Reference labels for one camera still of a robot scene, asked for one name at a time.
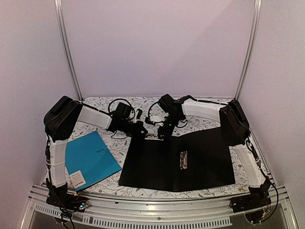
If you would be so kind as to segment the black clip folder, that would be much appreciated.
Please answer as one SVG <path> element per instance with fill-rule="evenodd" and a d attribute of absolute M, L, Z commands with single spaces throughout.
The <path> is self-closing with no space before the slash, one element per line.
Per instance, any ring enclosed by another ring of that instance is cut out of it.
<path fill-rule="evenodd" d="M 171 192 L 233 184 L 231 154 L 219 127 L 163 140 L 132 137 L 119 179 L 120 186 Z"/>

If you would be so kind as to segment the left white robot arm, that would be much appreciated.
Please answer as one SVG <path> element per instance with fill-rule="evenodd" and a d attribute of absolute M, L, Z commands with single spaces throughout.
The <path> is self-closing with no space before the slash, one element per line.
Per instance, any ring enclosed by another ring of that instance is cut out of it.
<path fill-rule="evenodd" d="M 131 106 L 119 103 L 115 111 L 104 112 L 65 95 L 60 98 L 43 119 L 47 136 L 47 186 L 66 186 L 65 150 L 77 122 L 94 125 L 113 133 L 121 131 L 127 136 L 147 134 L 142 121 L 131 120 L 131 110 Z"/>

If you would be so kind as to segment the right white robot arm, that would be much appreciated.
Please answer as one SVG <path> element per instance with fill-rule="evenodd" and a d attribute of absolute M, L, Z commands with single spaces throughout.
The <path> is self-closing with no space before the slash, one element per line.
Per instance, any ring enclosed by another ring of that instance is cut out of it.
<path fill-rule="evenodd" d="M 220 123 L 223 141 L 231 146 L 242 162 L 249 182 L 249 194 L 246 203 L 250 208 L 258 207 L 264 202 L 264 193 L 271 186 L 269 178 L 261 168 L 261 160 L 251 143 L 249 122 L 240 103 L 233 99 L 229 102 L 214 102 L 195 99 L 190 95 L 173 99 L 169 94 L 162 96 L 157 104 L 167 113 L 158 129 L 158 137 L 171 135 L 179 121 L 186 116 L 198 116 Z"/>

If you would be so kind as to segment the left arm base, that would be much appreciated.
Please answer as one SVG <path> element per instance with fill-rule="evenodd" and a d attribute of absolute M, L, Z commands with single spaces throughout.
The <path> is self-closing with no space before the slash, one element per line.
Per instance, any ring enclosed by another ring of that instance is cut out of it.
<path fill-rule="evenodd" d="M 63 210 L 70 212 L 84 212 L 87 207 L 90 206 L 89 199 L 80 195 L 68 194 L 67 184 L 61 187 L 55 187 L 46 179 L 46 186 L 49 190 L 49 194 L 46 203 L 59 207 Z"/>

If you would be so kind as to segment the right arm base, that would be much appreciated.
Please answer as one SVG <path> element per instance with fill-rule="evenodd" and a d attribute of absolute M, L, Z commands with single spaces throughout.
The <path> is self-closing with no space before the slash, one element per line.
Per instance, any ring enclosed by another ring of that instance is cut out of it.
<path fill-rule="evenodd" d="M 269 196 L 269 188 L 271 183 L 265 181 L 260 187 L 249 187 L 250 194 L 230 199 L 229 207 L 233 209 L 233 212 L 242 212 L 247 210 L 253 210 L 255 208 L 267 207 L 267 210 L 258 210 L 246 214 L 246 220 L 252 224 L 261 223 L 269 209 L 271 199 Z"/>

